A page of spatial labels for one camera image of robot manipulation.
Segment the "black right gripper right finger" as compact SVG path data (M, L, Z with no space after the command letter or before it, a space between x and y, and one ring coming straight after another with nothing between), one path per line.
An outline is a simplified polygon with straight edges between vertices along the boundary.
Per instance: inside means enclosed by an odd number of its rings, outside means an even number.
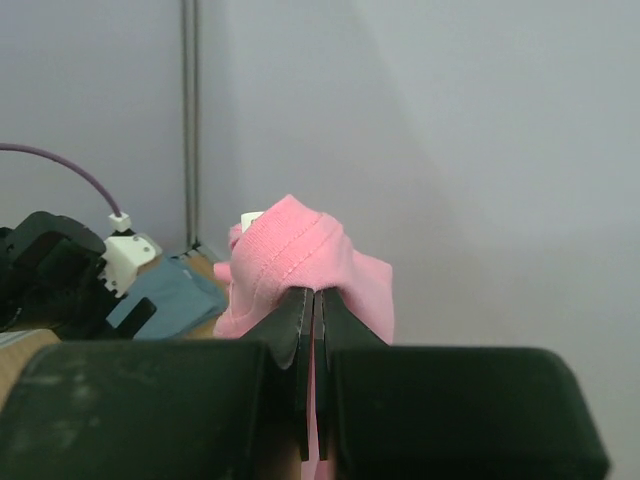
M390 346L314 298L315 417L334 479L603 479L579 383L531 347Z

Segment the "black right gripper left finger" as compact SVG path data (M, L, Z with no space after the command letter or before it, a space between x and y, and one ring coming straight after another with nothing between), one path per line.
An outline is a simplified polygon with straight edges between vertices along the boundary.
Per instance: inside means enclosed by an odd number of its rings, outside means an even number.
M285 479L308 457L313 293L236 340L65 342L1 412L5 479Z

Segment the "pink t shirt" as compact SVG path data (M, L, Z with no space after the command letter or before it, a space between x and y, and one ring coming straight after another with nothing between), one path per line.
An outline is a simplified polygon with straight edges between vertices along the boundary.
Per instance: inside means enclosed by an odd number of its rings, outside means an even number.
M238 339L275 311L294 287L336 289L345 307L376 337L391 344L394 332L393 271L357 251L342 224L288 195L248 227L229 233L231 258L214 266L228 287L229 305L214 335Z

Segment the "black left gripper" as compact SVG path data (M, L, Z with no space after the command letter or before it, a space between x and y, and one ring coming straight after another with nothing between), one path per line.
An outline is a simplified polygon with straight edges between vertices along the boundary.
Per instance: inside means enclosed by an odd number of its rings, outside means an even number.
M66 216L30 214L1 229L1 331L48 329L63 340L131 340L156 313L116 298L99 278L103 240Z

